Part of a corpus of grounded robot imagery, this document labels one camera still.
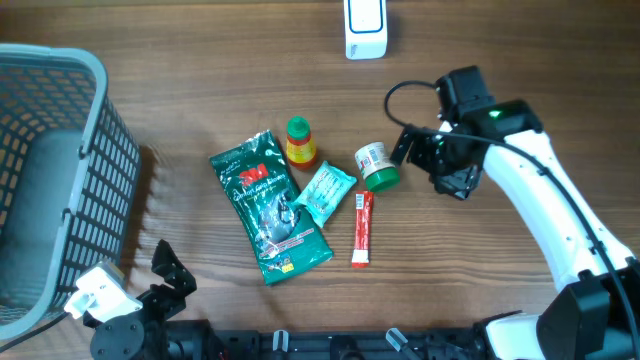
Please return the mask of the green-lidded white spice jar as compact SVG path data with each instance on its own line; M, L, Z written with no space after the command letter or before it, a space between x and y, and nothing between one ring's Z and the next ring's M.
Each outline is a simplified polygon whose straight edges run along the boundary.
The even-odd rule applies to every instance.
M399 184L399 172L391 162L383 142L363 146L356 151L354 158L369 191L384 192Z

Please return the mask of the teal wet wipes packet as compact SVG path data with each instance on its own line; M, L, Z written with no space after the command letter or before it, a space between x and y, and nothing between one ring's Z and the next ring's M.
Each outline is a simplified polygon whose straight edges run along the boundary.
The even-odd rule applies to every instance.
M304 207L313 221L323 228L356 183L355 177L324 161L293 205Z

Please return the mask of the red stick sachet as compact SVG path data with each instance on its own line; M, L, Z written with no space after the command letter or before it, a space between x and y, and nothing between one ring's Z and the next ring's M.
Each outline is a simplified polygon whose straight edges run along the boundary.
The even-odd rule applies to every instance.
M354 249L351 264L353 268L365 268L369 265L371 238L371 220L374 194L370 191L356 193L356 222Z

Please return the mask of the green 3M wipes pouch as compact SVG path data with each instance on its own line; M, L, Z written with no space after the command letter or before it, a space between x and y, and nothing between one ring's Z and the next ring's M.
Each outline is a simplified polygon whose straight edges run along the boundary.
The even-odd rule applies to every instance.
M209 158L250 240L266 285L303 274L333 257L300 195L281 147L266 130Z

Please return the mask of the sriracha bottle with green cap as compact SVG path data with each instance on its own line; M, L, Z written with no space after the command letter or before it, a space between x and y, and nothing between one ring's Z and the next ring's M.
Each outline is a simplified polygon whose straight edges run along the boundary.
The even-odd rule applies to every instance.
M287 123L286 157L298 169L310 168L316 161L317 147L311 128L301 116L292 117Z

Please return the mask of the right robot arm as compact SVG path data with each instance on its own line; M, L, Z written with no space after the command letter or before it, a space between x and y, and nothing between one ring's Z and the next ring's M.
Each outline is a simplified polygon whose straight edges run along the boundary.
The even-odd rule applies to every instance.
M639 260L603 224L559 162L542 122L521 99L497 102L475 66L431 84L439 129L402 124L396 164L425 171L438 193L465 200L487 175L541 249L557 294L538 315L496 315L426 337L426 357L635 359Z

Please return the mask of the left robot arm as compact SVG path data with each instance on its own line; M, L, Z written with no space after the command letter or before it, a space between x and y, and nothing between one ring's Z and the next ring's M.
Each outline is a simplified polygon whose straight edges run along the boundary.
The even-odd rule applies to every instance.
M225 359L227 351L206 320L174 321L197 290L194 276L179 261L168 242L158 242L152 272L163 278L137 299L142 308L102 321L95 328L90 352L106 359Z

